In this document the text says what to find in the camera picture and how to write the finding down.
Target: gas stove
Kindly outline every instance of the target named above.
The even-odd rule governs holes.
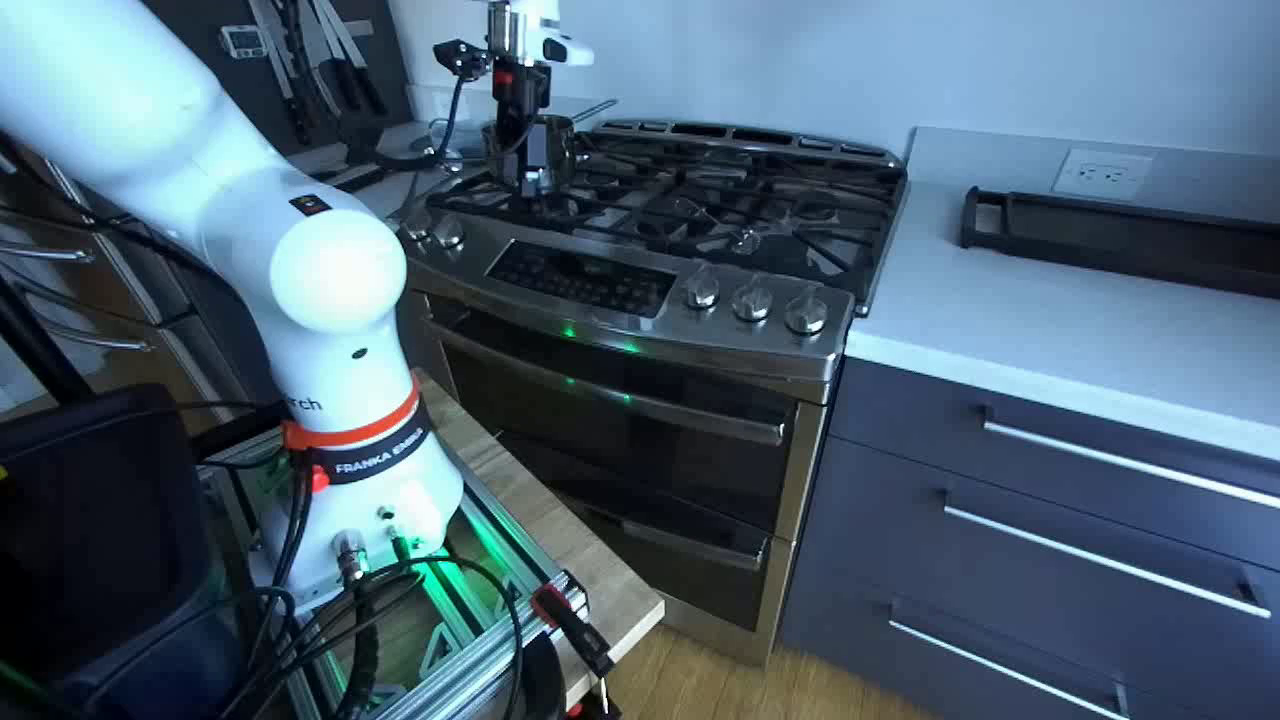
[[[868,146],[610,121],[571,138],[556,197],[467,172],[404,238],[429,295],[675,365],[829,382],[873,314],[898,189],[898,161]]]

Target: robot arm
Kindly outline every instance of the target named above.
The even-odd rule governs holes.
[[[289,576],[301,605],[339,590],[339,542],[377,549],[413,534],[435,549],[461,472],[398,353],[397,238],[283,163],[138,0],[0,5],[0,37],[0,134],[201,257],[247,305],[297,415],[289,445],[326,470]]]
[[[563,117],[540,117],[550,104],[550,65],[595,65],[595,54],[563,37],[559,0],[492,0],[489,55],[497,124],[482,142],[492,178],[520,197],[550,197],[571,134]]]

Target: drawer handle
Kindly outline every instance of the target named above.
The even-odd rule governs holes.
[[[699,545],[650,526],[635,526],[635,520],[616,520],[616,528],[625,537],[635,537],[642,545],[661,545],[666,553],[692,555],[692,559],[707,559],[707,563],[723,563],[723,568],[741,568],[741,572],[761,572],[764,568],[764,545],[755,553],[734,553],[734,549],[715,549],[715,545]]]
[[[1175,581],[1175,576],[1163,576],[1163,572],[1147,572],[1139,563],[1125,563],[1115,555],[1101,555],[1101,553],[1088,553],[1088,549],[1074,549],[1074,545],[1016,528],[1016,526],[998,526],[993,518],[979,518],[979,513],[969,513],[969,507],[954,507],[954,506],[945,506],[945,518],[953,518],[959,526],[977,526],[977,528],[998,534],[998,537],[1021,542],[1021,545],[1046,549],[1054,555],[1073,555],[1073,559],[1083,559],[1083,563],[1095,563],[1095,568],[1106,568],[1106,572],[1121,572],[1121,576],[1181,593],[1181,598],[1197,598],[1205,605],[1214,605],[1214,608],[1227,608],[1227,612],[1239,612],[1239,616],[1272,621],[1272,608],[1264,608],[1264,605],[1248,605],[1239,598],[1225,598],[1225,593],[1212,593],[1212,590],[1201,590],[1201,584],[1188,584],[1188,581]]]
[[[1016,684],[1032,687],[1032,691],[1044,691],[1044,696],[1054,696],[1054,699],[1062,699],[1062,704],[1074,704],[1074,709],[1083,709],[1083,711],[1091,711],[1091,716],[1127,720],[1125,709],[1106,709],[1106,704],[1083,699],[1083,696],[1074,696],[1074,691],[1062,691],[1062,687],[1054,687],[1054,684],[1046,684],[1046,681],[1039,681],[1039,677],[1026,677],[1026,673],[1021,673],[1021,670],[997,664],[997,659],[987,659],[987,655],[979,655],[979,653],[971,653],[971,647],[959,647],[959,644],[953,644],[953,640],[940,640],[940,638],[932,638],[932,631],[924,631],[924,629],[910,629],[910,624],[904,624],[904,621],[897,621],[897,616],[886,616],[886,629],[893,629],[893,631],[904,631],[904,638],[910,638],[910,640],[920,640],[920,644],[928,644],[928,647],[940,647],[940,653],[947,653],[947,655],[959,655],[963,664],[977,664],[977,670],[987,670],[987,673],[997,673],[997,677],[1004,677],[1004,681],[1016,681]]]
[[[1054,447],[1054,453],[1083,456],[1083,460],[1095,460],[1095,463],[1142,472],[1142,477],[1154,477],[1154,479],[1169,479],[1169,483],[1185,483],[1185,490],[1201,490],[1201,494],[1212,494],[1212,498],[1233,498],[1233,501],[1244,501],[1244,506],[1280,507],[1280,498],[1272,498],[1272,494],[1251,494],[1251,490],[1225,483],[1225,479],[1212,479],[1212,477],[1197,477],[1197,472],[1181,472],[1181,470],[1163,470],[1163,463],[1101,453],[1101,447],[1088,447],[1088,445],[1023,432],[1023,427],[1011,427],[1011,426],[982,420],[982,432],[1007,437],[1007,439],[1021,439],[1021,445]]]

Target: oven door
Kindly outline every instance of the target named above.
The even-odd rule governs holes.
[[[796,401],[433,299],[461,406],[657,590],[755,629]]]

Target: cabinet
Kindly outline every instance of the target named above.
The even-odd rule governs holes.
[[[1280,709],[1280,470],[847,365],[780,640],[945,716]]]

